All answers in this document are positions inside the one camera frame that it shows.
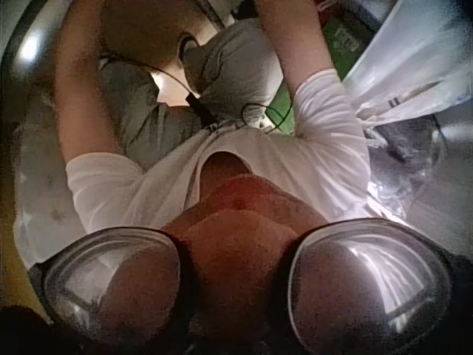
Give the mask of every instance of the plastic bag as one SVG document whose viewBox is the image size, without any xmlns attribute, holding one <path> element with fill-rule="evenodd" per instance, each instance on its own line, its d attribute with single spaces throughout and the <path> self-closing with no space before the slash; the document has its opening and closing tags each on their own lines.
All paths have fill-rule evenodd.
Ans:
<svg viewBox="0 0 473 355">
<path fill-rule="evenodd" d="M 472 27 L 454 0 L 403 1 L 344 80 L 365 127 L 472 97 Z"/>
</svg>

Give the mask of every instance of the black cable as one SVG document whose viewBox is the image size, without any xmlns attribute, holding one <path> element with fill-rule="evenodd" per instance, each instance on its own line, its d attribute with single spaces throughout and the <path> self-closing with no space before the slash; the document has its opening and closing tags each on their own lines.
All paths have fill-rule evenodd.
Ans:
<svg viewBox="0 0 473 355">
<path fill-rule="evenodd" d="M 143 63 L 141 61 L 137 61 L 135 59 L 131 59 L 131 58 L 126 58 L 126 57 L 123 57 L 122 55 L 118 55 L 118 54 L 111 54 L 111 55 L 105 55 L 104 58 L 110 58 L 112 59 L 113 61 L 124 61 L 126 63 L 129 63 L 129 64 L 133 64 L 133 65 L 136 65 L 137 67 L 144 67 L 144 68 L 148 68 L 148 69 L 152 69 L 156 72 L 161 72 L 162 74 L 166 74 L 168 77 L 170 77 L 172 80 L 176 81 L 180 86 L 182 86 L 187 92 L 189 93 L 192 93 L 192 91 L 181 81 L 179 80 L 178 78 L 176 78 L 174 75 L 172 75 L 171 73 L 169 72 L 166 72 L 165 70 L 162 70 L 160 68 L 157 68 L 157 67 L 154 67 L 150 64 L 146 64 L 146 63 Z"/>
<path fill-rule="evenodd" d="M 272 132 L 274 132 L 275 130 L 281 128 L 282 124 L 287 120 L 287 117 L 289 117 L 290 111 L 291 111 L 292 108 L 293 108 L 293 103 L 292 103 L 292 102 L 290 103 L 289 109 L 287 110 L 286 114 L 283 116 L 283 115 L 281 115 L 281 113 L 280 113 L 277 109 L 275 109 L 274 107 L 266 106 L 266 105 L 263 105 L 263 104 L 258 104 L 258 103 L 256 103 L 256 102 L 248 102 L 247 104 L 245 104 L 245 105 L 243 106 L 242 111 L 241 111 L 241 119 L 242 119 L 243 123 L 244 123 L 246 126 L 248 126 L 248 123 L 247 123 L 246 120 L 245 120 L 245 110 L 246 110 L 248 107 L 251 107 L 251 106 L 262 107 L 262 108 L 264 108 L 264 109 L 269 109 L 270 111 L 276 113 L 276 115 L 278 115 L 279 118 L 281 118 L 281 121 L 280 121 L 278 124 L 275 124 L 274 121 L 269 118 L 269 119 L 271 120 L 271 122 L 275 125 L 275 127 L 272 128 L 272 130 L 268 132 L 268 134 L 269 134 L 269 133 L 272 133 Z"/>
<path fill-rule="evenodd" d="M 192 98 L 195 98 L 195 96 L 194 96 L 194 94 L 192 93 L 192 91 L 191 91 L 181 80 L 179 80 L 178 78 L 176 78 L 176 77 L 175 77 L 174 75 L 172 75 L 171 73 L 166 72 L 165 70 L 162 70 L 162 69 L 160 69 L 160 68 L 158 68 L 158 67 L 155 67 L 155 66 L 150 65 L 150 64 L 143 63 L 143 62 L 141 62 L 141 61 L 137 61 L 137 60 L 132 59 L 132 58 L 123 57 L 122 55 L 118 55 L 118 54 L 115 54 L 115 53 L 111 53 L 111 54 L 108 54 L 108 55 L 104 55 L 104 56 L 102 56 L 101 58 L 108 58 L 108 59 L 111 59 L 111 60 L 113 60 L 113 61 L 123 61 L 123 62 L 129 63 L 129 64 L 136 65 L 136 66 L 138 66 L 138 67 L 144 67 L 144 68 L 148 68 L 148 69 L 154 70 L 154 71 L 156 71 L 156 72 L 161 72 L 162 74 L 165 74 L 165 75 L 167 75 L 168 77 L 170 77 L 171 79 L 173 79 L 174 81 L 176 81 L 180 86 L 182 86 L 182 87 L 192 96 Z M 282 126 L 282 124 L 286 121 L 287 117 L 289 117 L 290 111 L 291 111 L 292 108 L 293 108 L 293 103 L 292 103 L 292 102 L 290 103 L 289 110 L 286 112 L 286 114 L 285 114 L 284 116 L 282 116 L 281 113 L 280 113 L 277 109 L 275 109 L 274 107 L 266 106 L 266 105 L 263 105 L 263 104 L 258 104 L 258 103 L 256 103 L 256 102 L 248 102 L 247 104 L 245 104 L 245 105 L 243 106 L 242 111 L 241 111 L 241 119 L 242 119 L 243 123 L 244 123 L 246 126 L 248 126 L 248 123 L 245 121 L 244 113 L 245 113 L 245 110 L 246 110 L 248 107 L 250 107 L 250 106 L 258 106 L 258 107 L 262 107 L 262 108 L 264 108 L 264 109 L 269 109 L 270 111 L 276 113 L 276 114 L 279 116 L 279 118 L 281 118 L 281 122 L 279 122 L 278 124 L 275 124 L 274 121 L 270 119 L 271 122 L 272 122 L 273 124 L 275 124 L 275 127 L 272 128 L 272 130 L 268 132 L 268 134 L 269 134 L 269 133 L 272 133 L 272 132 L 274 132 L 275 130 L 279 129 L 279 128 Z M 207 108 L 206 108 L 204 105 L 200 104 L 200 105 L 198 106 L 198 108 L 200 109 L 200 111 L 203 111 L 203 112 L 200 112 L 200 114 L 205 113 L 205 116 L 208 115 L 208 114 L 210 114 L 210 112 L 207 110 Z"/>
</svg>

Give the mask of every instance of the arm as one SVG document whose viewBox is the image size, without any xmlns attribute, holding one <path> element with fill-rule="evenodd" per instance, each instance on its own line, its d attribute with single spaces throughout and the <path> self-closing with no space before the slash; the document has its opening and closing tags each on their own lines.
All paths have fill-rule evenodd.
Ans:
<svg viewBox="0 0 473 355">
<path fill-rule="evenodd" d="M 333 68 L 315 0 L 256 0 L 256 4 L 294 98 L 310 76 Z"/>
<path fill-rule="evenodd" d="M 121 154 L 99 83 L 101 10 L 105 0 L 74 1 L 58 42 L 55 108 L 66 163 L 91 152 Z"/>
</svg>

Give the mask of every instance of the wire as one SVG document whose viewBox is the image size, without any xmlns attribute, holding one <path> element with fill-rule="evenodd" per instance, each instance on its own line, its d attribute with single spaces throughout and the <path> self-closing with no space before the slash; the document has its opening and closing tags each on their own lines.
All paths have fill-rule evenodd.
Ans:
<svg viewBox="0 0 473 355">
<path fill-rule="evenodd" d="M 148 68 L 148 69 L 151 69 L 151 70 L 154 70 L 156 72 L 161 72 L 162 74 L 166 74 L 168 77 L 170 77 L 172 80 L 176 81 L 180 86 L 182 86 L 187 92 L 189 93 L 192 93 L 192 91 L 187 87 L 187 85 L 185 85 L 181 80 L 179 80 L 178 78 L 176 78 L 174 75 L 172 75 L 171 73 L 169 72 L 166 72 L 165 70 L 162 70 L 158 67 L 154 67 L 150 64 L 146 64 L 146 63 L 143 63 L 141 61 L 137 61 L 135 59 L 131 59 L 131 58 L 127 58 L 127 57 L 123 57 L 122 55 L 118 55 L 118 54 L 114 54 L 112 53 L 111 55 L 105 55 L 104 58 L 108 58 L 108 59 L 111 59 L 113 61 L 124 61 L 126 63 L 129 63 L 129 64 L 133 64 L 133 65 L 136 65 L 138 67 L 144 67 L 144 68 Z"/>
<path fill-rule="evenodd" d="M 281 121 L 278 123 L 278 124 L 275 124 L 273 120 L 271 120 L 271 118 L 269 118 L 271 120 L 271 122 L 275 125 L 274 128 L 272 128 L 271 131 L 268 132 L 269 133 L 272 133 L 274 132 L 275 130 L 281 128 L 282 124 L 287 120 L 287 117 L 289 117 L 289 114 L 293 108 L 293 103 L 291 102 L 290 103 L 290 106 L 289 106 L 289 109 L 287 110 L 286 114 L 283 116 L 277 109 L 275 109 L 274 107 L 271 107 L 271 106 L 266 106 L 266 105 L 263 105 L 263 104 L 258 104 L 256 102 L 248 102 L 247 104 L 245 104 L 242 108 L 242 112 L 241 112 L 241 119 L 243 121 L 243 123 L 246 125 L 246 126 L 249 126 L 248 123 L 246 122 L 245 120 L 245 110 L 248 108 L 248 107 L 251 107 L 251 106 L 256 106 L 256 107 L 262 107 L 264 109 L 269 109 L 270 111 L 276 113 L 276 115 L 279 116 L 279 118 L 281 118 Z"/>
<path fill-rule="evenodd" d="M 178 78 L 176 78 L 174 75 L 172 75 L 171 73 L 169 72 L 166 72 L 165 70 L 162 70 L 158 67 L 155 67 L 153 65 L 150 65 L 150 64 L 146 64 L 146 63 L 143 63 L 141 61 L 137 61 L 135 59 L 131 59 L 131 58 L 127 58 L 127 57 L 123 57 L 122 55 L 118 55 L 116 53 L 107 53 L 106 55 L 103 55 L 101 56 L 102 59 L 104 58 L 107 58 L 111 61 L 123 61 L 123 62 L 126 62 L 126 63 L 129 63 L 129 64 L 133 64 L 133 65 L 136 65 L 138 67 L 144 67 L 144 68 L 148 68 L 148 69 L 151 69 L 151 70 L 154 70 L 156 72 L 161 72 L 162 74 L 165 74 L 167 75 L 168 77 L 170 77 L 172 80 L 176 81 L 180 86 L 182 86 L 188 93 L 192 94 L 192 91 L 187 87 L 187 85 L 185 85 L 181 80 L 179 80 Z M 287 117 L 289 117 L 289 114 L 290 114 L 290 111 L 292 110 L 293 108 L 293 103 L 291 102 L 290 103 L 290 106 L 289 106 L 289 109 L 287 110 L 286 114 L 283 116 L 277 109 L 275 109 L 274 107 L 271 107 L 271 106 L 266 106 L 266 105 L 263 105 L 263 104 L 258 104 L 256 102 L 248 102 L 247 104 L 245 104 L 242 108 L 242 111 L 241 111 L 241 119 L 243 121 L 243 123 L 246 125 L 246 126 L 249 126 L 248 123 L 245 121 L 245 117 L 244 117 L 244 114 L 245 114 L 245 110 L 248 108 L 248 107 L 251 107 L 251 106 L 256 106 L 256 107 L 262 107 L 264 109 L 269 109 L 270 111 L 274 112 L 276 115 L 279 116 L 279 118 L 281 118 L 281 121 L 278 123 L 278 124 L 275 124 L 273 120 L 271 120 L 271 122 L 275 125 L 274 128 L 272 128 L 272 130 L 270 130 L 268 132 L 269 133 L 272 133 L 274 132 L 275 130 L 281 128 L 282 124 L 287 120 Z"/>
</svg>

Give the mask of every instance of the light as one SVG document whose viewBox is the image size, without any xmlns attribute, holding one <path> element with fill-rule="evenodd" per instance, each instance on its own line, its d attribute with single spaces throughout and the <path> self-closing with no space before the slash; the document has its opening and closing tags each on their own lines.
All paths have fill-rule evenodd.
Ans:
<svg viewBox="0 0 473 355">
<path fill-rule="evenodd" d="M 19 56 L 22 61 L 32 62 L 36 59 L 39 51 L 40 40 L 40 36 L 35 33 L 26 38 L 20 48 Z"/>
<path fill-rule="evenodd" d="M 153 77 L 154 83 L 160 91 L 164 90 L 165 78 L 163 78 L 160 72 L 152 72 L 151 77 Z"/>
</svg>

